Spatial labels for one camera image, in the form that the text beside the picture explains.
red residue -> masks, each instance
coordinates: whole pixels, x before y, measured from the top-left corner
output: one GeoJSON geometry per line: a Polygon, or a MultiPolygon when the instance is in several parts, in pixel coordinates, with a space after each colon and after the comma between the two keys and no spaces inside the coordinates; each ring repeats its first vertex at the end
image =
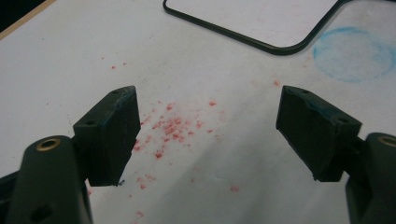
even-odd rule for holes
{"type": "Polygon", "coordinates": [[[134,150],[138,151],[140,149],[141,149],[140,141],[139,141],[139,139],[136,139],[136,143],[134,144],[134,150]]]}
{"type": "Polygon", "coordinates": [[[173,109],[174,104],[168,104],[168,106],[166,107],[167,110],[172,110],[173,109]]]}
{"type": "Polygon", "coordinates": [[[214,105],[216,105],[217,104],[217,102],[215,101],[215,100],[211,100],[210,102],[209,102],[209,105],[210,106],[214,106],[214,105]]]}
{"type": "Polygon", "coordinates": [[[142,211],[137,211],[137,212],[136,212],[136,216],[137,216],[137,217],[143,217],[144,214],[143,214],[142,211]]]}
{"type": "Polygon", "coordinates": [[[149,143],[149,141],[151,141],[151,138],[152,138],[152,136],[151,136],[151,135],[148,135],[148,136],[146,137],[145,143],[149,143]]]}
{"type": "Polygon", "coordinates": [[[149,122],[150,120],[151,120],[151,116],[146,117],[145,120],[140,122],[140,126],[144,125],[145,123],[149,122]]]}
{"type": "Polygon", "coordinates": [[[280,83],[279,83],[279,81],[278,80],[274,80],[274,86],[276,86],[276,87],[279,87],[280,86],[280,83]]]}
{"type": "Polygon", "coordinates": [[[148,182],[153,182],[155,180],[155,177],[152,175],[146,175],[146,179],[148,180],[148,182]]]}
{"type": "Polygon", "coordinates": [[[154,155],[159,160],[163,156],[163,151],[157,151],[154,155]]]}
{"type": "Polygon", "coordinates": [[[222,138],[224,137],[224,135],[220,135],[220,134],[216,134],[215,135],[215,139],[219,142],[222,140],[222,138]]]}
{"type": "Polygon", "coordinates": [[[197,120],[197,123],[195,124],[195,126],[197,127],[197,129],[200,129],[202,127],[204,123],[200,120],[197,120]]]}
{"type": "Polygon", "coordinates": [[[220,120],[221,122],[227,121],[227,116],[226,116],[224,110],[221,110],[221,111],[219,112],[219,120],[220,120]]]}
{"type": "Polygon", "coordinates": [[[230,191],[231,192],[239,192],[239,190],[240,190],[240,188],[238,186],[236,186],[236,185],[232,185],[230,187],[230,191]]]}

red speck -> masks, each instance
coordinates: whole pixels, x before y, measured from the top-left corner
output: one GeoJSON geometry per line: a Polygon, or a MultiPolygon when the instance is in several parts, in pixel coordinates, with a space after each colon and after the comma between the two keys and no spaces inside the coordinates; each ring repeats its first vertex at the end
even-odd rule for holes
{"type": "Polygon", "coordinates": [[[152,175],[146,175],[146,179],[148,180],[148,182],[153,182],[155,180],[155,177],[152,175]]]}
{"type": "Polygon", "coordinates": [[[181,118],[175,119],[175,124],[180,124],[181,123],[181,118]]]}
{"type": "Polygon", "coordinates": [[[173,109],[173,106],[174,106],[173,104],[169,104],[169,105],[166,107],[166,109],[167,109],[167,110],[172,110],[172,109],[173,109]]]}
{"type": "Polygon", "coordinates": [[[203,124],[204,123],[202,121],[198,120],[197,123],[195,124],[195,126],[199,129],[202,127],[203,124]]]}
{"type": "Polygon", "coordinates": [[[151,140],[151,138],[152,138],[152,136],[151,135],[148,135],[147,137],[146,137],[146,143],[149,143],[149,141],[151,140]]]}
{"type": "Polygon", "coordinates": [[[279,83],[278,80],[274,80],[274,86],[276,86],[276,87],[279,87],[279,86],[280,86],[280,83],[279,83]]]}
{"type": "Polygon", "coordinates": [[[217,102],[215,101],[215,100],[211,100],[210,102],[209,102],[209,105],[210,106],[214,106],[214,105],[216,105],[217,104],[217,102]]]}
{"type": "Polygon", "coordinates": [[[154,155],[157,158],[157,160],[159,160],[163,156],[163,152],[162,151],[157,151],[154,155]]]}
{"type": "Polygon", "coordinates": [[[142,213],[142,211],[137,211],[137,212],[136,212],[136,216],[137,216],[137,217],[143,217],[144,214],[142,213]]]}
{"type": "Polygon", "coordinates": [[[217,141],[221,141],[223,137],[224,137],[224,135],[220,135],[220,134],[215,135],[215,138],[217,141]]]}
{"type": "Polygon", "coordinates": [[[136,150],[136,151],[140,150],[141,147],[139,146],[139,143],[140,143],[140,141],[137,139],[136,143],[134,144],[134,150],[136,150]]]}
{"type": "Polygon", "coordinates": [[[232,185],[230,187],[230,191],[231,192],[239,192],[239,190],[240,190],[240,188],[238,186],[236,186],[236,185],[232,185]]]}

red crumbs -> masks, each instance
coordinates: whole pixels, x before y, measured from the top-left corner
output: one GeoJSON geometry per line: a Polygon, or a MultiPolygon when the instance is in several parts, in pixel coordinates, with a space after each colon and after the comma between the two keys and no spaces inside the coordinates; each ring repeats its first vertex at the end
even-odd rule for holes
{"type": "Polygon", "coordinates": [[[279,81],[278,80],[274,80],[274,86],[276,86],[276,87],[279,87],[280,86],[280,83],[279,83],[279,81]]]}
{"type": "Polygon", "coordinates": [[[166,109],[167,109],[167,110],[172,110],[172,109],[173,109],[173,106],[174,106],[174,104],[169,104],[169,105],[166,107],[166,109]]]}
{"type": "Polygon", "coordinates": [[[211,100],[210,102],[209,102],[209,105],[210,106],[214,106],[214,105],[216,105],[217,104],[217,102],[215,101],[215,100],[211,100]]]}
{"type": "Polygon", "coordinates": [[[239,192],[239,190],[240,190],[240,188],[238,186],[236,186],[236,185],[232,185],[230,187],[230,191],[231,192],[239,192]]]}
{"type": "MultiPolygon", "coordinates": [[[[227,116],[224,110],[213,110],[196,107],[196,104],[188,104],[181,106],[179,103],[163,103],[157,101],[158,104],[152,104],[154,107],[146,108],[145,114],[142,115],[142,130],[146,131],[146,135],[139,136],[140,141],[136,141],[134,151],[141,151],[145,148],[150,149],[150,154],[157,160],[161,160],[168,155],[167,150],[177,147],[187,147],[191,150],[193,137],[199,133],[215,133],[214,139],[220,140],[219,129],[210,126],[220,124],[226,121],[227,116]],[[218,122],[204,121],[206,115],[215,117],[218,122]]],[[[210,100],[210,106],[218,105],[216,100],[210,100]]],[[[146,187],[147,181],[141,183],[141,189],[146,187]]]]}
{"type": "Polygon", "coordinates": [[[149,141],[151,140],[151,138],[152,138],[152,136],[151,136],[151,135],[148,135],[148,136],[146,137],[145,143],[149,143],[149,141]]]}
{"type": "Polygon", "coordinates": [[[136,212],[136,216],[137,217],[143,217],[145,214],[143,214],[143,212],[142,211],[137,211],[136,212]]]}
{"type": "Polygon", "coordinates": [[[157,160],[158,160],[163,156],[163,151],[157,151],[154,155],[155,155],[155,157],[157,157],[157,160]]]}
{"type": "Polygon", "coordinates": [[[203,123],[202,121],[197,120],[197,123],[195,124],[195,126],[199,129],[199,128],[202,127],[203,124],[204,124],[204,123],[203,123]]]}

pink stain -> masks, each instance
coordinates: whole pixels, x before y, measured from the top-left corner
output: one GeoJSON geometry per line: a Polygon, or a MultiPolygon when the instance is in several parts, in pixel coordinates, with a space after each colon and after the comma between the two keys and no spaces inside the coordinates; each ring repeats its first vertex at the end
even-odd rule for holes
{"type": "Polygon", "coordinates": [[[236,186],[236,185],[232,185],[230,187],[230,191],[233,192],[233,193],[239,192],[239,190],[240,190],[240,188],[238,186],[236,186]]]}
{"type": "Polygon", "coordinates": [[[148,180],[148,182],[153,182],[156,178],[152,175],[146,175],[146,179],[148,180]]]}
{"type": "Polygon", "coordinates": [[[154,156],[159,160],[163,156],[163,151],[157,151],[154,156]]]}
{"type": "Polygon", "coordinates": [[[197,120],[195,126],[197,127],[197,129],[200,129],[202,127],[202,125],[204,125],[204,123],[200,120],[197,120]]]}
{"type": "Polygon", "coordinates": [[[152,136],[151,136],[151,135],[148,135],[148,136],[146,137],[145,143],[149,143],[149,141],[151,141],[151,138],[152,138],[152,136]]]}
{"type": "Polygon", "coordinates": [[[174,104],[168,104],[168,106],[166,107],[166,110],[172,110],[173,106],[174,106],[174,104]]]}
{"type": "Polygon", "coordinates": [[[274,86],[279,87],[280,86],[280,82],[278,80],[274,80],[274,86]]]}
{"type": "Polygon", "coordinates": [[[145,214],[143,214],[143,212],[142,211],[137,211],[136,212],[136,216],[137,217],[143,217],[145,214]]]}
{"type": "Polygon", "coordinates": [[[211,100],[210,102],[209,102],[209,105],[210,106],[214,106],[214,105],[216,105],[217,104],[217,102],[215,101],[215,100],[211,100]]]}

white table surface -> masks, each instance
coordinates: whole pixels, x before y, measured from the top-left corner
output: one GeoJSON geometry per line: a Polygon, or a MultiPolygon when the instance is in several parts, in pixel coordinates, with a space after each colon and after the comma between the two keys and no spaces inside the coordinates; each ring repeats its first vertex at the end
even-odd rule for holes
{"type": "Polygon", "coordinates": [[[168,15],[162,0],[58,0],[0,41],[0,175],[135,85],[140,150],[122,186],[90,189],[94,223],[348,223],[347,175],[315,182],[275,128],[281,86],[342,108],[361,138],[396,134],[395,9],[352,2],[315,44],[278,57],[168,15]],[[153,126],[175,119],[184,138],[163,144],[153,126]]]}

